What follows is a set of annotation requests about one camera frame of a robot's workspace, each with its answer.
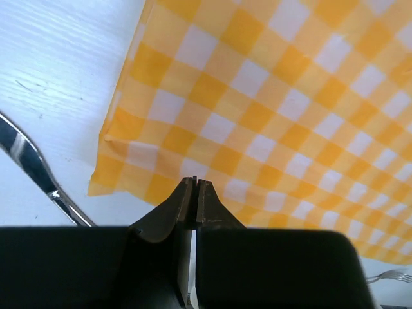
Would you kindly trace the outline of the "yellow white checkered cloth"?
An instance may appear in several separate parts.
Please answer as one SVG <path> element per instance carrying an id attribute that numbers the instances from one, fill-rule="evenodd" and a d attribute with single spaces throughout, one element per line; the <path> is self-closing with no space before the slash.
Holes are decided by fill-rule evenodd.
<path id="1" fill-rule="evenodd" d="M 410 264 L 411 2 L 146 1 L 88 192 L 158 205 L 187 176 Z"/>

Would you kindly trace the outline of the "silver fork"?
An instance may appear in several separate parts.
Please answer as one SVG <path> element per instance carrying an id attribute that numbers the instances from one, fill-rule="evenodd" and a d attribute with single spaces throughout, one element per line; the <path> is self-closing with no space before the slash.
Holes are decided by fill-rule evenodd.
<path id="1" fill-rule="evenodd" d="M 367 277 L 366 283 L 372 284 L 382 279 L 401 281 L 409 284 L 412 283 L 411 275 L 407 274 L 405 270 L 388 270 L 379 275 Z"/>

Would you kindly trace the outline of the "silver table knife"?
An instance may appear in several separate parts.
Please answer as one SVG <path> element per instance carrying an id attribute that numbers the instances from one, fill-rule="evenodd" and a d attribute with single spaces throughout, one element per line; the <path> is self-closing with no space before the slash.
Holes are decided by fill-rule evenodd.
<path id="1" fill-rule="evenodd" d="M 4 114 L 1 115 L 1 149 L 71 222 L 84 227 L 96 225 L 63 191 L 37 146 Z"/>

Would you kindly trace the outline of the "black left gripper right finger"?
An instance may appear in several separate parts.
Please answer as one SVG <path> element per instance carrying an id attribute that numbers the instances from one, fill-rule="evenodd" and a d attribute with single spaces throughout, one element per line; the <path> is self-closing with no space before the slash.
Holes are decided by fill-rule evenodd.
<path id="1" fill-rule="evenodd" d="M 357 252 L 330 230 L 247 228 L 198 184 L 200 308 L 373 308 Z"/>

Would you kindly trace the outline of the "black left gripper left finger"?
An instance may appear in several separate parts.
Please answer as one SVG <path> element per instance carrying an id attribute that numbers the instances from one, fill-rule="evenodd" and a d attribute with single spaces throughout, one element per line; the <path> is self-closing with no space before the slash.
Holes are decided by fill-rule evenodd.
<path id="1" fill-rule="evenodd" d="M 3 227 L 2 308 L 185 308 L 192 199 L 184 178 L 128 227 Z"/>

